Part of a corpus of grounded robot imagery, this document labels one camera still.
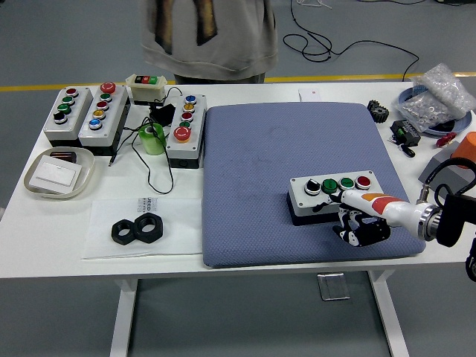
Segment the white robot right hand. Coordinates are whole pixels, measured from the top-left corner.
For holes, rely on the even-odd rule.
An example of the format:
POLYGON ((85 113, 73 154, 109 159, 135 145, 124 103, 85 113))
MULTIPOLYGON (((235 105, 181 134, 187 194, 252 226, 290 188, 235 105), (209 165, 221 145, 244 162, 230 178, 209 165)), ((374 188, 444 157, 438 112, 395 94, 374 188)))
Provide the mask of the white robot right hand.
POLYGON ((385 193, 345 190, 330 194, 326 202, 313 207, 314 212, 336 204, 341 224, 332 230, 354 247, 363 247, 389 238, 392 227, 403 227, 413 237, 425 240, 428 212, 427 202, 411 204, 385 193))

